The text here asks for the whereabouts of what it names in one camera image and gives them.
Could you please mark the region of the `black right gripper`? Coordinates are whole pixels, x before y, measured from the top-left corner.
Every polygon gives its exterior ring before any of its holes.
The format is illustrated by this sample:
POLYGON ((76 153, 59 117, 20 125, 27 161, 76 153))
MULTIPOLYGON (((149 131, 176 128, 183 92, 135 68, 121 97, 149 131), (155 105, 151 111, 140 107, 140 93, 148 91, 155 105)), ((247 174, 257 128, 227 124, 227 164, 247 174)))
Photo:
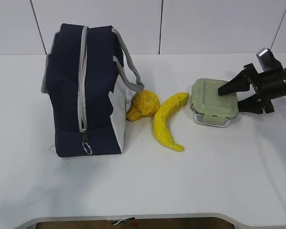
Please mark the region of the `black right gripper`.
POLYGON ((271 100, 282 96, 284 88, 284 70, 274 69, 258 73, 253 64, 244 66, 236 77, 218 88, 218 95, 247 92, 253 86, 255 94, 238 101, 238 111, 254 114, 274 112, 271 100))

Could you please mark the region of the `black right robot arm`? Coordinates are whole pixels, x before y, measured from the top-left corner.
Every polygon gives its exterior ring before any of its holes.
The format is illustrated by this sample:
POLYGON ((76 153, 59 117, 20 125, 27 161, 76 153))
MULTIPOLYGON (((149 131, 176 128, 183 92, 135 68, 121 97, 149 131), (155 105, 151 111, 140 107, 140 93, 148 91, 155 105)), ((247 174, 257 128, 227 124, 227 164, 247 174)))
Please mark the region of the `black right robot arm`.
POLYGON ((286 96, 286 68, 279 66, 276 69, 258 73, 250 63, 245 65, 235 78, 219 87, 218 95, 246 92, 251 86, 255 94, 239 101, 238 111, 254 114, 274 112, 271 100, 286 96))

